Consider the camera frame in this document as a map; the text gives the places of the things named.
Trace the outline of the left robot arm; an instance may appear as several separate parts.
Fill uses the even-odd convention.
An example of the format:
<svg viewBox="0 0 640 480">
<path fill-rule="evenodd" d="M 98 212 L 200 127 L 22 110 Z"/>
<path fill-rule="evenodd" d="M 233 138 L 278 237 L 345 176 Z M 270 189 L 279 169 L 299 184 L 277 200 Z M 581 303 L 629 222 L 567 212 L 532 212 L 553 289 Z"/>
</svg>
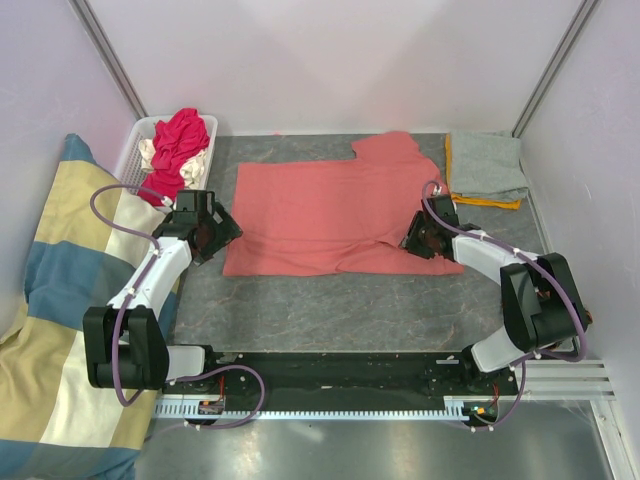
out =
<svg viewBox="0 0 640 480">
<path fill-rule="evenodd" d="M 150 242 L 130 280 L 105 307 L 83 318 L 89 383 L 95 388 L 159 390 L 184 376 L 198 393 L 219 382 L 219 369 L 202 347 L 169 347 L 159 324 L 174 283 L 192 264 L 201 265 L 242 235 L 240 226 L 206 190 L 182 190 L 175 206 L 151 234 L 120 226 Z"/>
</svg>

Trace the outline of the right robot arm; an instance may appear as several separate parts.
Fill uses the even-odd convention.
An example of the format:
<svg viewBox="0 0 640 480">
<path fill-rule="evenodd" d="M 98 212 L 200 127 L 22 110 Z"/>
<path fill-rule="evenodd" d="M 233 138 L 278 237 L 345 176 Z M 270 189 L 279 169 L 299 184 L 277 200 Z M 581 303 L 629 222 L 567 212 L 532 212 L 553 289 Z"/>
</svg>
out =
<svg viewBox="0 0 640 480">
<path fill-rule="evenodd" d="M 449 195 L 422 201 L 401 248 L 469 267 L 500 287 L 502 326 L 463 350 L 457 377 L 465 391 L 483 392 L 495 371 L 529 358 L 584 358 L 591 318 L 564 256 L 522 251 L 474 224 L 461 224 Z"/>
</svg>

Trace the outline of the salmon pink t shirt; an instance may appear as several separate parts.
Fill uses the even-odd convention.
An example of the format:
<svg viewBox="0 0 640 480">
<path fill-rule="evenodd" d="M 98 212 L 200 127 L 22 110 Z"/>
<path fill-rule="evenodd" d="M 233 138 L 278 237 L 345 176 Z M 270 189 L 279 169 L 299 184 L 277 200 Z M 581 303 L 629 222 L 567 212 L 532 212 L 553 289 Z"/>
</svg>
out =
<svg viewBox="0 0 640 480">
<path fill-rule="evenodd" d="M 243 234 L 227 249 L 224 275 L 462 273 L 400 247 L 424 184 L 441 178 L 413 138 L 390 132 L 352 149 L 350 160 L 241 164 L 232 216 Z"/>
</svg>

